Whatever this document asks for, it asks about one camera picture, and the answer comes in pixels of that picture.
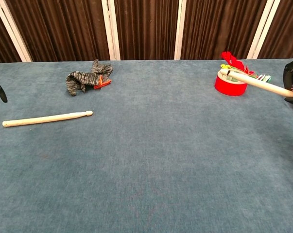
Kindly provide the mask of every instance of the red object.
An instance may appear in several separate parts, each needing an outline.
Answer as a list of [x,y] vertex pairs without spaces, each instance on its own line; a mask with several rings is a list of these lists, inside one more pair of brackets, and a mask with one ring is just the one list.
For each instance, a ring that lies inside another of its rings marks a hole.
[[238,61],[230,52],[222,52],[222,58],[232,67],[244,71],[246,74],[255,75],[254,71],[249,70],[248,67],[244,67],[241,61]]
[[104,87],[104,86],[106,86],[106,85],[109,85],[111,82],[112,82],[112,80],[110,79],[109,81],[104,82],[104,83],[102,83],[101,85],[93,86],[93,89],[100,89],[101,87]]
[[100,75],[100,78],[99,78],[99,85],[95,85],[95,86],[93,86],[93,89],[100,89],[101,87],[104,87],[104,86],[106,86],[106,85],[109,85],[111,82],[112,82],[112,80],[111,79],[109,79],[108,81],[106,81],[106,82],[102,82],[102,75]]
[[225,81],[219,76],[216,77],[215,89],[225,95],[229,96],[241,96],[245,93],[248,84],[240,82]]

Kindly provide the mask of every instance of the wooden drumstick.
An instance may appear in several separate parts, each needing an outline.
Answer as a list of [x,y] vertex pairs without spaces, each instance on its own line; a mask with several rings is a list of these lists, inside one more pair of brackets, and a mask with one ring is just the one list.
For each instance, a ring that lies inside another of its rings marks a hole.
[[257,80],[255,78],[249,77],[247,75],[244,74],[240,74],[234,71],[230,71],[229,69],[221,69],[220,72],[223,75],[227,75],[230,76],[232,78],[235,78],[241,82],[259,87],[261,89],[264,89],[266,91],[270,91],[273,92],[275,94],[279,94],[281,96],[284,97],[293,97],[293,91],[287,90],[285,88],[270,84],[270,83],[266,83],[266,82],[262,82],[260,80]]
[[92,111],[80,112],[80,113],[68,113],[54,116],[43,116],[37,118],[29,118],[29,119],[21,119],[21,120],[9,120],[4,121],[2,123],[3,127],[12,127],[12,126],[20,126],[20,125],[31,125],[31,124],[40,124],[46,122],[53,122],[59,120],[69,120],[75,119],[84,116],[91,116],[93,114]]

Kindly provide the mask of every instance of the drumstick tip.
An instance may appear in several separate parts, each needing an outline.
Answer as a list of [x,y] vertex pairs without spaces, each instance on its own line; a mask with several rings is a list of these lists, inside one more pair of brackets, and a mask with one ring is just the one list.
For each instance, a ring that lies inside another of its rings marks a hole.
[[86,115],[87,115],[87,116],[91,116],[92,114],[93,114],[92,111],[86,111]]
[[230,73],[229,69],[220,69],[220,73],[223,75],[228,75]]

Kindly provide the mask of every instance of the table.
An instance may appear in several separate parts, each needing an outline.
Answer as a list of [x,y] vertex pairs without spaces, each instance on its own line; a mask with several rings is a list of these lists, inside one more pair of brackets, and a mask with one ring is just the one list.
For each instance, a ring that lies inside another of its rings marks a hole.
[[[292,59],[244,60],[283,86]],[[293,232],[293,105],[214,88],[221,60],[0,64],[0,232]],[[94,111],[4,128],[5,120]]]

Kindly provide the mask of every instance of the curtain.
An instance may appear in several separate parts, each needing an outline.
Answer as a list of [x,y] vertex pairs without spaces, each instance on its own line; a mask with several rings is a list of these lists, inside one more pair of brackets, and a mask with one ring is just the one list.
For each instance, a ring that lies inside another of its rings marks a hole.
[[282,0],[258,58],[293,58],[293,0]]
[[101,0],[6,0],[33,61],[109,60]]
[[115,0],[122,60],[173,59],[179,0]]
[[0,18],[0,63],[8,62],[21,62],[21,59]]
[[181,59],[245,59],[267,0],[187,0]]

